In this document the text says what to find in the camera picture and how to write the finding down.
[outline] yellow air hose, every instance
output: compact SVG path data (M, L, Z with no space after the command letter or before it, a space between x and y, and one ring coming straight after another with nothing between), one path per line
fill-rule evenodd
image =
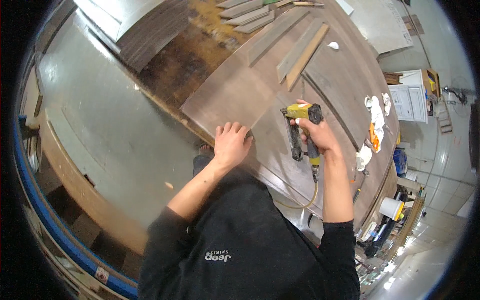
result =
M280 203L281 205L285 206L285 207L288 207L288 208L294 208L294 209L303 209L303 208L307 208L309 207L310 205L312 205L312 203L315 201L315 199L317 198L317 193L318 193L318 182L315 183L315 189L313 190L313 197L312 199L310 200L310 202L308 202L307 204L305 205L302 205L302 206L290 206L290 205L286 205L285 203L282 203L278 200L275 200L276 202Z

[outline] blue rail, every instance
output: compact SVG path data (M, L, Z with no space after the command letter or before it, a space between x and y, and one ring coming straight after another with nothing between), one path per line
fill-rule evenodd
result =
M93 262L87 255L85 255L82 250L78 249L74 245L74 243L72 243L72 241L63 233L62 229L57 225L57 222L52 218L49 213L49 211L53 211L53 208L50 207L50 209L47 209L45 203L42 201L41 197L45 197L43 194L40 195L39 193L42 192L39 192L39 189L36 188L38 185L33 178L33 172L30 165L27 164L28 160L26 158L22 140L20 139L19 122L15 119L13 120L13 135L15 164L17 166L18 174L20 176L20 180L24 187L26 196L30 200L33 208L35 209L35 212L37 213L43 225L46 227L47 231L53 237L55 242L60 245L60 247L67 253L67 255L72 258L73 261L75 261L82 269L88 272L91 276L95 277L98 265L95 264L95 262ZM101 261L105 265L108 265L94 253L90 253L99 261ZM133 281L133 279L126 276L124 278ZM125 283L124 281L113 276L112 274L108 276L106 286L126 298L134 300L137 299L137 288Z

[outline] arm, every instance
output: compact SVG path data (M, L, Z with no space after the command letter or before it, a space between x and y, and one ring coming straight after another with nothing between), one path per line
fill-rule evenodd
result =
M297 102L306 103L303 100L297 100ZM308 119L296 119L295 122L300 127L308 129L313 142L324 156L323 221L336 223L353 220L353 201L348 183L347 167L335 135L326 121L322 121L318 125ZM305 134L302 133L301 138L306 144Z
M168 207L191 222L216 184L248 154L253 137L245 140L248 128L235 122L216 128L215 157L168 203Z
M295 122L308 129L324 156L324 235L319 250L326 258L324 267L329 273L327 298L358 299L360 283L355 270L353 201L342 150L326 121L318 125L307 119ZM306 144L306 136L302 134L301 138Z
M178 265L193 245L187 227L218 182L248 154L253 139L245 140L248 130L236 122L217 127L215 158L170 200L149 226L138 299L165 298L177 293Z

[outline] hand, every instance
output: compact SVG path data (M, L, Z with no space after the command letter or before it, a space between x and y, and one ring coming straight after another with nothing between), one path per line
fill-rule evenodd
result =
M297 103L308 104L307 102L298 99ZM328 152L334 152L341 155L340 145L336 140L330 126L328 126L325 120L321 121L318 125L313 124L308 119L298 118L296 120L290 120L290 124L297 124L301 128L305 128L309 131L312 141L317 145L318 151L325 155ZM307 136L304 132L301 133L301 140L304 144L307 143Z
M217 126L215 137L215 160L227 169L236 167L247 156L253 136L245 139L250 129L238 122Z

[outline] cabinet door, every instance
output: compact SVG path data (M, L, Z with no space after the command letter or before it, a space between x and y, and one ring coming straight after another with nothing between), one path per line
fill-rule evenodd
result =
M393 105L399 120L413 121L410 92L406 86L390 86Z
M413 119L418 122L426 122L427 102L421 85L409 85L408 92L412 103Z

